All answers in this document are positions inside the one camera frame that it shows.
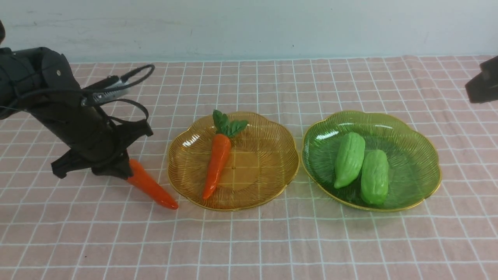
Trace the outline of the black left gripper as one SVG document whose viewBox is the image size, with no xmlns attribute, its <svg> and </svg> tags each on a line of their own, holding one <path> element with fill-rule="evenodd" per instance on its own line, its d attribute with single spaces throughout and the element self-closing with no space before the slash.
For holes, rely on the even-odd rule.
<svg viewBox="0 0 498 280">
<path fill-rule="evenodd" d="M 51 163 L 52 173 L 64 179 L 68 172 L 92 168 L 96 176 L 128 180 L 133 176 L 130 158 L 117 131 L 100 106 L 58 106 L 58 137 L 70 148 Z"/>
</svg>

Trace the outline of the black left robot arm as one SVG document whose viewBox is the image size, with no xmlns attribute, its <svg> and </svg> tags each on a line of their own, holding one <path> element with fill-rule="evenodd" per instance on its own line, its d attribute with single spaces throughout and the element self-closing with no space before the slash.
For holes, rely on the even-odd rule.
<svg viewBox="0 0 498 280">
<path fill-rule="evenodd" d="M 1 48 L 1 119 L 27 112 L 69 150 L 51 163 L 55 176 L 90 168 L 97 176 L 128 179 L 128 153 L 117 126 L 100 107 L 83 107 L 67 58 L 46 47 Z"/>
</svg>

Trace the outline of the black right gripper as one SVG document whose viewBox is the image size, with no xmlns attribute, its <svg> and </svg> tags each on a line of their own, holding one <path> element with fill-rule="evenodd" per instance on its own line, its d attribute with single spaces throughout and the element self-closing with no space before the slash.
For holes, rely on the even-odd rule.
<svg viewBox="0 0 498 280">
<path fill-rule="evenodd" d="M 481 72 L 465 85 L 470 103 L 487 103 L 498 100 L 498 57 L 480 64 Z"/>
</svg>

